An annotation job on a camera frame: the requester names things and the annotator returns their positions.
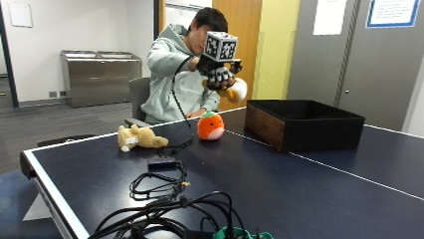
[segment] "wooden box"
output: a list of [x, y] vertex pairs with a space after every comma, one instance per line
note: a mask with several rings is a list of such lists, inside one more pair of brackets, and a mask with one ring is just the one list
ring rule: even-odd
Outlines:
[[364, 117], [315, 101], [250, 100], [245, 126], [278, 150], [358, 147]]

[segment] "teddy bear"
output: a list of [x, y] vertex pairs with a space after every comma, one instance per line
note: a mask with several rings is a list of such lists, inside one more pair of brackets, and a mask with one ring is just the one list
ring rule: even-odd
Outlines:
[[156, 136], [149, 127], [137, 127], [136, 124], [131, 128], [125, 128], [123, 125], [119, 127], [119, 146], [121, 151], [128, 152], [136, 146], [164, 147], [166, 145], [169, 145], [169, 140], [165, 137]]
[[[204, 80], [204, 87], [208, 87], [209, 81]], [[241, 78], [234, 78], [234, 84], [224, 90], [216, 90], [221, 97], [228, 98], [232, 103], [241, 102], [248, 94], [248, 83]]]

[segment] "metal cabinet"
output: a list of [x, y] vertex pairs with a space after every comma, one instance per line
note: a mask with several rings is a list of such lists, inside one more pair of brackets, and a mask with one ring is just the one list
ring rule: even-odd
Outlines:
[[131, 100], [129, 80], [143, 76], [143, 60], [127, 52], [63, 51], [67, 104], [72, 108]]

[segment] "cable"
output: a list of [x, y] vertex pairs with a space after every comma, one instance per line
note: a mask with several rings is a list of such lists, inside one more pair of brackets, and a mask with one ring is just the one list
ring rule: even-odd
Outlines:
[[[177, 146], [165, 146], [165, 147], [160, 148], [160, 150], [158, 150], [158, 155], [160, 155], [160, 157], [168, 157], [168, 156], [176, 155], [182, 149], [185, 149], [188, 146], [190, 146], [190, 145], [193, 144], [193, 142], [194, 142], [194, 138], [196, 138], [196, 136], [194, 136], [194, 130], [193, 130], [193, 128], [192, 128], [192, 125], [190, 125], [190, 123], [189, 123], [189, 120], [188, 120], [185, 111], [184, 111], [184, 109], [182, 109], [182, 105], [181, 105], [181, 103], [180, 103], [180, 101], [178, 101], [178, 99], [177, 99], [177, 95], [176, 95], [176, 76], [177, 76], [178, 72], [181, 71], [181, 68], [182, 68], [182, 66], [185, 65], [185, 63], [188, 62], [188, 60], [190, 60], [193, 57], [194, 57], [194, 56], [188, 56], [188, 57], [185, 58], [185, 60], [182, 61], [182, 63], [180, 64], [180, 66], [178, 66], [178, 68], [177, 68], [177, 70], [176, 70], [176, 73], [174, 73], [174, 77], [173, 77], [173, 87], [172, 87], [172, 94], [173, 94], [173, 97], [174, 97], [174, 100], [176, 100], [178, 109], [180, 109], [180, 111], [181, 111], [181, 113], [182, 113], [182, 116], [184, 116], [184, 118], [185, 118], [185, 121], [186, 121], [186, 123], [188, 123], [192, 136], [190, 136], [189, 140], [185, 141], [181, 145], [177, 145]], [[164, 155], [162, 150], [166, 149], [166, 148], [172, 148], [172, 152], [170, 152], [168, 155]]]
[[[145, 172], [143, 173], [131, 183], [131, 197], [136, 200], [144, 200], [150, 198], [152, 193], [164, 192], [168, 190], [173, 190], [173, 192], [168, 195], [164, 195], [162, 197], [166, 197], [168, 200], [173, 200], [177, 198], [177, 195], [185, 190], [184, 182], [186, 181], [188, 177], [188, 170], [186, 166], [182, 161], [177, 161], [177, 169], [181, 171], [181, 177], [180, 178], [172, 178], [168, 176], [164, 176], [161, 174], [153, 173], [153, 172]], [[168, 183], [149, 189], [149, 190], [137, 190], [137, 187], [143, 183], [145, 178], [157, 178], [162, 181], [166, 181]], [[146, 195], [146, 198], [139, 198], [137, 195]]]
[[[216, 195], [224, 195], [229, 203], [222, 202], [220, 200], [209, 199], [212, 196], [216, 196]], [[104, 219], [104, 221], [101, 222], [101, 224], [99, 225], [96, 229], [96, 233], [89, 238], [91, 239], [101, 238], [115, 232], [119, 232], [116, 235], [116, 238], [123, 238], [129, 230], [132, 230], [132, 234], [137, 235], [139, 238], [145, 238], [145, 235], [150, 233], [150, 230], [158, 230], [156, 227], [152, 227], [153, 225], [161, 225], [166, 230], [174, 232], [178, 236], [182, 237], [185, 231], [189, 230], [188, 227], [177, 220], [164, 217], [164, 215], [174, 209], [181, 209], [188, 207], [196, 209], [206, 216], [204, 217], [201, 222], [202, 231], [204, 231], [204, 226], [202, 226], [204, 221], [208, 220], [212, 223], [214, 231], [218, 232], [217, 221], [213, 218], [213, 215], [200, 206], [200, 204], [208, 204], [213, 206], [224, 214], [226, 218], [226, 224], [228, 224], [228, 227], [225, 230], [225, 236], [228, 238], [233, 238], [233, 227], [232, 227], [230, 215], [234, 214], [238, 220], [241, 230], [242, 230], [242, 238], [246, 238], [246, 231], [244, 228], [241, 218], [234, 208], [232, 207], [230, 203], [232, 203], [230, 196], [226, 193], [218, 192], [218, 191], [205, 194], [204, 196], [198, 197], [194, 200], [188, 200], [184, 196], [177, 201], [157, 200], [149, 203], [145, 207], [125, 208], [113, 212]], [[133, 215], [128, 216], [127, 218], [119, 220], [116, 223], [103, 228], [103, 226], [105, 225], [107, 221], [111, 218], [129, 211], [137, 211], [137, 213], [135, 213]]]

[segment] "blue table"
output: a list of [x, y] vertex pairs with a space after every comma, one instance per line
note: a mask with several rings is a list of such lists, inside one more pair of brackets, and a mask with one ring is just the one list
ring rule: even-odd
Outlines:
[[[221, 115], [221, 139], [196, 132], [177, 154], [192, 183], [182, 195], [229, 193], [246, 229], [274, 238], [423, 238], [423, 138], [367, 125], [356, 149], [278, 152], [244, 128], [245, 109]], [[170, 144], [190, 136], [184, 121], [153, 130]], [[113, 211], [146, 204], [129, 185], [156, 157], [145, 148], [120, 152], [116, 134], [23, 152], [64, 237], [87, 238]], [[172, 216], [200, 230], [196, 211]]]

